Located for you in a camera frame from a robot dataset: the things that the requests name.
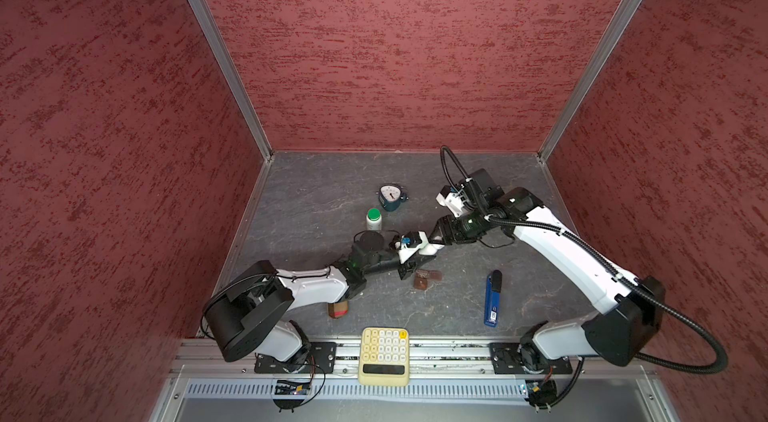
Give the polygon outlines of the small white pill bottle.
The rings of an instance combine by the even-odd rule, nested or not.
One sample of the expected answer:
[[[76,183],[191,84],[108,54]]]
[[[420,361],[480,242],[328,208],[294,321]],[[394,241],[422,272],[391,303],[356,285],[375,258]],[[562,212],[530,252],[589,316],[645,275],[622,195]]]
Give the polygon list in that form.
[[[443,244],[433,243],[430,242],[427,238],[422,238],[422,241],[419,244],[418,254],[424,256],[435,256],[443,248]]]

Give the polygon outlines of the green cap white pill bottle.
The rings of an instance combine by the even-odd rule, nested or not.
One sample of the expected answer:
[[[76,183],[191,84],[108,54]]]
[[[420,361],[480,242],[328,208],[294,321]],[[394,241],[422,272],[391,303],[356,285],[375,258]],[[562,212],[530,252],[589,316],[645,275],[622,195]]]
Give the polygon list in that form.
[[[366,229],[370,231],[382,230],[383,216],[379,209],[370,208],[366,213]]]

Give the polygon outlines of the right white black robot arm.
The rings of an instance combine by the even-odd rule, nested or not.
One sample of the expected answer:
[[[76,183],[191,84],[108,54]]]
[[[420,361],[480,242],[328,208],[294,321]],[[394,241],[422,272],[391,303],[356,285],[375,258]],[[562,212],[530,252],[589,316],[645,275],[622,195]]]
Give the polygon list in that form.
[[[519,358],[532,373],[546,370],[555,360],[570,356],[600,357],[626,366],[658,332],[662,312],[633,293],[639,287],[658,300],[663,285],[652,277],[637,278],[603,258],[568,229],[533,193],[518,187],[495,190],[484,204],[445,186],[436,197],[447,208],[429,239],[436,245],[473,243],[490,232],[490,220],[508,236],[544,256],[585,295],[593,310],[562,322],[543,322],[524,334]]]

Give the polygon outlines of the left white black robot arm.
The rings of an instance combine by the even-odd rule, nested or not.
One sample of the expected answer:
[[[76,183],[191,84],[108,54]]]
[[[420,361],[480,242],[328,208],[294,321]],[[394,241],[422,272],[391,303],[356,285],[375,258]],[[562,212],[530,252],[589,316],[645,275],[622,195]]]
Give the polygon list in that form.
[[[366,288],[369,275],[395,271],[404,280],[444,246],[423,231],[387,241],[382,233],[365,230],[354,237],[348,254],[322,269],[283,270],[260,260],[211,297],[202,309],[200,330],[227,362],[256,354],[295,371],[307,362],[312,345],[286,313],[345,303]]]

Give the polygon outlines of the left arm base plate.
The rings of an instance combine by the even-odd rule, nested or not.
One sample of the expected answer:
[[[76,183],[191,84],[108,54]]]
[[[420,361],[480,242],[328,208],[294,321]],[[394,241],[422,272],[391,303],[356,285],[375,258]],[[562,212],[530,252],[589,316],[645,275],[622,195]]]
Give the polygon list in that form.
[[[338,344],[335,342],[311,342],[287,362],[257,354],[254,372],[277,375],[330,374],[334,370],[337,348]]]

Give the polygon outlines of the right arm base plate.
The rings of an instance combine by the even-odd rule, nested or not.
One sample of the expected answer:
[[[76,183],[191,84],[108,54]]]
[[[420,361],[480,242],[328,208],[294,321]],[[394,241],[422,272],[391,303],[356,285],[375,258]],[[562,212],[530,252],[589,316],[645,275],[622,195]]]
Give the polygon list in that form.
[[[489,358],[496,375],[569,375],[573,367],[568,357],[548,360],[528,357],[517,342],[492,342]]]

